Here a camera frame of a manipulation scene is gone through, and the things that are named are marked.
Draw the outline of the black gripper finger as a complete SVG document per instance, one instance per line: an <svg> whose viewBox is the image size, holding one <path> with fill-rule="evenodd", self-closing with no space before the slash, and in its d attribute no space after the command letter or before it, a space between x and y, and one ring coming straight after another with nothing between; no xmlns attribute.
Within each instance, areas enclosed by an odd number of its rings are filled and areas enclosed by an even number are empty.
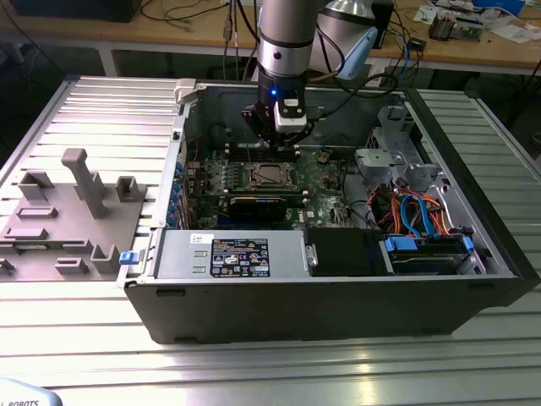
<svg viewBox="0 0 541 406"><path fill-rule="evenodd" d="M294 146L298 144L300 141L310 136L313 129L314 129L314 122L308 122L307 125L302 130L288 134L285 137L285 146Z"/></svg>
<svg viewBox="0 0 541 406"><path fill-rule="evenodd" d="M263 103L249 104L242 116L252 132L268 146L277 146L276 128L271 110Z"/></svg>

